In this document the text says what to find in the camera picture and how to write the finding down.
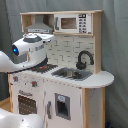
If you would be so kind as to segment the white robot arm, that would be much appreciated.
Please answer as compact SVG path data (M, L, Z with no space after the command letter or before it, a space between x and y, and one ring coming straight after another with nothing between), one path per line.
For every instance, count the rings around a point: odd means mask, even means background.
M29 59L15 64L4 52L0 51L0 72L11 74L46 65L48 58L44 44L53 40L52 34L25 34L12 44L12 51L16 56L27 54ZM0 108L0 128L44 128L44 126L42 118L37 114L13 114Z

